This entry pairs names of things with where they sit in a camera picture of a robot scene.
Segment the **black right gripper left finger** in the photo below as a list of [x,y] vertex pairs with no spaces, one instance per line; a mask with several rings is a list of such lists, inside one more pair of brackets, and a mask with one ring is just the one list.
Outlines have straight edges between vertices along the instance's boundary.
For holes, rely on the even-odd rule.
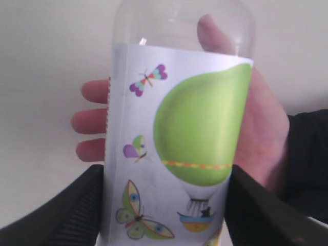
[[95,245],[103,204],[102,165],[92,165],[27,216],[1,229],[1,245]]

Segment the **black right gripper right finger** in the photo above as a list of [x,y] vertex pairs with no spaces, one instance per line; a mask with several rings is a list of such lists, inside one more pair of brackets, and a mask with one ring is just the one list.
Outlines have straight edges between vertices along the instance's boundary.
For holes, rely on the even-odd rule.
[[233,245],[327,245],[327,228],[306,218],[234,165],[224,215]]

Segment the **person's black sleeve forearm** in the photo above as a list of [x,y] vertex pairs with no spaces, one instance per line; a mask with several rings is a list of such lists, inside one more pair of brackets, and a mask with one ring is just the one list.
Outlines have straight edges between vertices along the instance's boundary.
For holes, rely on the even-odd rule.
[[327,223],[327,110],[289,116],[282,200],[307,217]]

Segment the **person's open hand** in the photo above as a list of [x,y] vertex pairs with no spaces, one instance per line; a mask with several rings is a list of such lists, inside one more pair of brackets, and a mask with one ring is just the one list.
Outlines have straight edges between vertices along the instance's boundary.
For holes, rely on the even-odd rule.
[[[205,51],[231,53],[232,42],[219,30],[209,15],[197,24],[198,40]],[[92,103],[105,104],[110,91],[110,78],[84,83],[81,94]],[[71,126],[79,134],[103,134],[107,109],[76,112]],[[235,163],[268,191],[282,197],[290,122],[283,106],[256,67],[253,68],[248,99],[243,116]],[[76,155],[84,162],[104,161],[105,139],[80,142]]]

